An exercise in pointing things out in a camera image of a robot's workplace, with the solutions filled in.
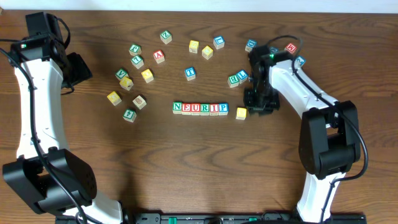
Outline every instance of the wooden table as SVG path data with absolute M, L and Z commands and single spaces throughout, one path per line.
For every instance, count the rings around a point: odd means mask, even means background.
M 27 36 L 26 14 L 4 11 L 1 38 Z M 358 108 L 360 130 L 369 148 L 366 175 L 340 185 L 333 212 L 364 212 L 368 223 L 398 222 L 398 17 L 370 14 L 192 13 L 50 11 L 72 31 L 67 52 L 79 53 L 94 77 L 62 97 L 63 122 L 70 148 L 89 163 L 98 188 L 131 208 L 165 213 L 262 212 L 291 210 L 300 199 L 305 170 L 298 154 L 300 118 L 280 99 L 269 116 L 235 120 L 243 88 L 229 88 L 227 77 L 250 71 L 244 46 L 264 44 L 282 34 L 301 36 L 304 70 L 323 90 Z M 160 41 L 169 30 L 173 41 Z M 188 52 L 190 40 L 226 44 L 205 60 Z M 137 70 L 128 49 L 142 46 L 145 65 Z M 277 47 L 284 47 L 280 41 Z M 8 43 L 0 47 L 9 49 Z M 166 61 L 156 64 L 155 50 Z M 15 161 L 21 133 L 19 89 L 13 69 L 0 60 L 0 164 Z M 128 69 L 134 87 L 124 91 L 114 76 Z M 195 67 L 188 82 L 185 68 Z M 155 80 L 146 84 L 143 69 Z M 113 106 L 106 95 L 120 92 Z M 122 119 L 132 100 L 143 94 L 147 106 L 134 123 Z M 172 113 L 172 102 L 228 102 L 220 117 Z M 356 174 L 362 160 L 348 175 Z M 0 181 L 0 223 L 53 223 L 36 215 Z

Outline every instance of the wooden block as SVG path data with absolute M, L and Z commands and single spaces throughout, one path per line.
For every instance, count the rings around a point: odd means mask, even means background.
M 209 116 L 210 115 L 210 104 L 202 103 L 200 105 L 200 115 Z
M 201 55 L 209 60 L 211 58 L 211 56 L 213 56 L 213 49 L 211 49 L 211 47 L 209 47 L 208 45 L 201 51 Z
M 218 103 L 210 104 L 210 116 L 218 116 Z
M 145 107 L 145 105 L 147 104 L 147 102 L 143 99 L 142 96 L 137 96 L 133 101 L 134 105 L 136 107 L 138 107 L 138 109 L 142 109 L 143 107 Z
M 199 41 L 191 40 L 191 42 L 189 42 L 189 52 L 197 54 L 198 48 L 199 48 Z
M 237 108 L 236 109 L 236 119 L 246 119 L 246 113 L 248 109 L 246 108 Z
M 185 77 L 187 80 L 193 80 L 197 77 L 197 73 L 195 72 L 195 69 L 193 67 L 185 69 Z
M 133 110 L 130 110 L 130 109 L 127 109 L 125 112 L 124 112 L 124 115 L 123 115 L 123 118 L 126 120 L 126 121 L 130 121 L 130 122 L 134 122 L 134 120 L 136 119 L 136 117 L 137 117 L 137 113 L 135 112 L 135 111 L 133 111 Z
M 238 72 L 236 74 L 236 76 L 239 79 L 239 84 L 244 83 L 249 77 L 249 75 L 244 70 L 241 70 L 240 72 Z
M 131 87 L 134 85 L 132 80 L 128 77 L 123 77 L 122 80 L 120 80 L 119 84 L 123 89 L 127 91 L 130 91 Z
M 218 115 L 228 115 L 228 104 L 227 103 L 220 103 L 218 104 L 219 113 Z
M 154 53 L 154 58 L 157 63 L 162 63 L 164 62 L 164 54 L 161 50 L 158 50 Z
M 200 115 L 200 103 L 191 103 L 191 115 Z
M 173 102 L 173 113 L 181 114 L 182 112 L 182 103 L 181 102 Z
M 140 55 L 142 53 L 141 47 L 136 44 L 131 45 L 129 52 L 132 56 Z
M 300 63 L 300 67 L 302 67 L 305 64 L 306 59 L 303 58 L 302 56 L 298 56 L 296 62 Z
M 191 104 L 190 103 L 182 104 L 181 114 L 191 115 Z
M 113 91 L 107 97 L 108 97 L 108 100 L 113 104 L 113 106 L 116 106 L 120 102 L 122 102 L 122 100 L 120 99 L 119 95 L 115 91 Z
M 245 51 L 250 52 L 253 48 L 257 45 L 257 41 L 255 40 L 248 40 L 246 47 L 244 48 Z
M 142 59 L 139 55 L 136 55 L 135 57 L 133 57 L 133 58 L 131 59 L 131 63 L 132 63 L 132 65 L 135 66 L 137 69 L 138 69 L 138 68 L 141 68 L 141 67 L 144 65 L 144 61 L 143 61 L 143 59 Z
M 172 34 L 165 30 L 163 33 L 160 34 L 160 39 L 163 41 L 164 44 L 168 44 L 172 41 Z
M 225 44 L 223 36 L 215 37 L 213 40 L 213 44 L 217 50 L 223 48 Z
M 149 68 L 143 72 L 141 72 L 142 77 L 144 78 L 145 82 L 149 83 L 154 79 L 154 75 L 149 70 Z
M 276 47 L 270 47 L 269 48 L 269 52 L 271 52 L 271 53 L 277 53 L 277 52 L 279 52 L 279 49 L 278 48 L 276 48 Z
M 228 77 L 228 85 L 230 88 L 237 87 L 239 85 L 238 77 L 236 75 Z
M 122 80 L 123 77 L 128 77 L 129 78 L 129 74 L 127 74 L 127 72 L 124 71 L 123 68 L 120 68 L 119 71 L 117 71 L 115 73 L 115 75 L 116 75 L 116 78 L 118 78 L 119 81 Z
M 291 54 L 294 54 L 294 52 L 296 52 L 296 50 L 297 50 L 297 47 L 294 44 L 290 43 L 290 44 L 286 45 L 285 50 L 287 50 Z

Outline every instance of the row of blocks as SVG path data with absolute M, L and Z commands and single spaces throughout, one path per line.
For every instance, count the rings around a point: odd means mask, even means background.
M 228 115 L 227 103 L 173 103 L 173 113 L 185 115 Z
M 249 75 L 244 70 L 240 70 L 237 74 L 228 77 L 228 85 L 230 88 L 237 87 L 239 84 L 244 83 L 248 78 Z

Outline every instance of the alphabet block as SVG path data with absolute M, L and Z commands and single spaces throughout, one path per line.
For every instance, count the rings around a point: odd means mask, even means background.
M 181 114 L 182 112 L 182 103 L 181 102 L 174 102 L 173 103 L 173 113 Z
M 189 42 L 189 52 L 197 54 L 198 48 L 199 48 L 199 41 L 191 40 Z
M 131 63 L 132 63 L 132 65 L 135 66 L 137 69 L 138 69 L 138 68 L 141 68 L 141 67 L 144 65 L 144 61 L 143 61 L 143 59 L 142 59 L 139 55 L 136 55 L 135 57 L 133 57 L 133 58 L 131 59 Z
M 246 47 L 244 48 L 245 51 L 250 52 L 253 48 L 257 45 L 257 41 L 255 40 L 248 40 Z
M 183 103 L 181 114 L 184 115 L 191 115 L 191 104 L 190 103 Z
M 132 80 L 128 77 L 123 77 L 122 80 L 120 80 L 119 84 L 123 89 L 127 91 L 130 91 L 131 87 L 134 85 Z
M 197 73 L 195 72 L 195 69 L 193 67 L 185 69 L 185 76 L 187 80 L 193 80 L 197 77 Z
M 145 82 L 149 83 L 154 79 L 154 75 L 149 70 L 149 68 L 143 72 L 141 72 L 142 77 L 144 78 Z
M 223 48 L 225 44 L 223 36 L 215 37 L 213 40 L 213 44 L 217 50 Z
M 218 103 L 210 104 L 210 116 L 218 116 Z
M 218 115 L 228 115 L 228 104 L 227 103 L 218 104 L 218 108 L 219 108 Z
M 209 116 L 209 114 L 210 114 L 210 104 L 202 103 L 200 105 L 200 115 Z
M 126 121 L 130 121 L 130 122 L 134 122 L 134 120 L 136 119 L 136 117 L 137 117 L 137 114 L 136 114 L 136 112 L 134 112 L 133 110 L 130 110 L 130 109 L 127 109 L 125 112 L 124 112 L 124 114 L 123 114 L 123 118 L 126 120 Z
M 108 97 L 108 100 L 113 104 L 113 106 L 116 106 L 120 102 L 122 102 L 122 100 L 120 99 L 119 95 L 115 91 L 113 91 L 107 97 Z
M 228 77 L 228 85 L 230 88 L 237 87 L 239 85 L 239 80 L 236 75 Z
M 116 72 L 116 78 L 118 78 L 118 80 L 122 80 L 123 77 L 128 77 L 129 78 L 129 74 L 127 74 L 126 71 L 124 71 L 123 68 L 120 68 L 119 71 Z
M 140 55 L 142 53 L 141 47 L 136 44 L 131 45 L 129 52 L 132 56 Z
M 191 115 L 200 115 L 200 103 L 191 103 Z
M 154 58 L 157 63 L 162 63 L 164 62 L 164 54 L 161 50 L 158 50 L 154 53 Z
M 172 41 L 172 34 L 165 30 L 163 33 L 160 34 L 160 39 L 163 41 L 164 44 L 168 44 Z
M 209 60 L 211 58 L 211 56 L 213 56 L 213 49 L 211 49 L 211 47 L 209 47 L 208 45 L 201 51 L 201 55 Z
M 236 109 L 236 119 L 246 119 L 246 113 L 248 110 L 246 108 L 237 108 Z

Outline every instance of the black base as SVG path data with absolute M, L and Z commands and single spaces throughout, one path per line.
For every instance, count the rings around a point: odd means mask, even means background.
M 57 217 L 56 224 L 75 224 L 67 217 Z M 140 213 L 135 215 L 135 224 L 294 224 L 301 222 L 291 213 L 268 211 L 262 215 L 161 215 L 158 213 Z M 332 215 L 325 223 L 332 224 L 367 224 L 365 215 Z

